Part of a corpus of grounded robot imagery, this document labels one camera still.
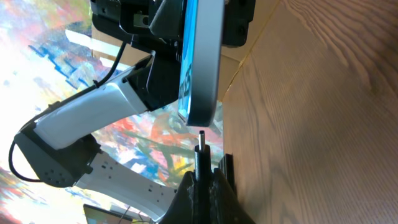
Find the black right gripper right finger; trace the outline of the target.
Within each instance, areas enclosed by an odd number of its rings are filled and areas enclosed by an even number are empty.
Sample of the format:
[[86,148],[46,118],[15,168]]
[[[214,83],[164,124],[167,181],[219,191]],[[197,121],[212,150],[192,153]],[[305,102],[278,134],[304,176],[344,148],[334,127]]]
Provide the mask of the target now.
[[210,223],[255,224],[240,206],[230,184],[219,169],[215,169],[210,187]]

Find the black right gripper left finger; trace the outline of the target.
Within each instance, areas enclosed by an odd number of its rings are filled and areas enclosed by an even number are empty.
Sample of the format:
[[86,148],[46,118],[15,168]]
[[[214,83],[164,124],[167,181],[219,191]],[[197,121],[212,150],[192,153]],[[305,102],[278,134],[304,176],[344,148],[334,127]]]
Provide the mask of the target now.
[[194,212],[195,176],[184,174],[172,203],[159,224],[192,224]]

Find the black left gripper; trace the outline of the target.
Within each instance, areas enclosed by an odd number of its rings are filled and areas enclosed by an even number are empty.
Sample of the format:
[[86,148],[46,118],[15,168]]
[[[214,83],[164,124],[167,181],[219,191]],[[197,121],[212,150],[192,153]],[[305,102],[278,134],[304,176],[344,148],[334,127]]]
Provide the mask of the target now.
[[249,24],[254,18],[254,0],[188,1],[188,0],[92,0],[94,27],[124,42],[143,38],[142,45],[174,49],[180,56],[183,40],[188,38],[196,10],[204,3],[205,35],[217,20],[221,22],[221,45],[242,47],[248,37]]

